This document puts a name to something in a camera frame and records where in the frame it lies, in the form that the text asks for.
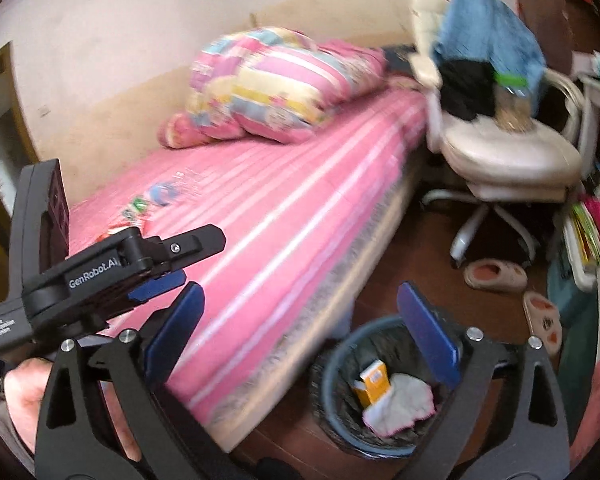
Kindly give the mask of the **left hand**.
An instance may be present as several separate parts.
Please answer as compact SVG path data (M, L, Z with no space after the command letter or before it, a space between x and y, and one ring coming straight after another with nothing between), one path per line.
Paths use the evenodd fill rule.
M31 452L35 451L38 416L40 416L42 400L52 367L53 364L50 361L30 359L23 361L14 370L10 370L4 379L4 393L9 416L21 441ZM140 447L126 422L114 387L105 382L102 392L126 457L138 462L142 458L142 452L140 452Z

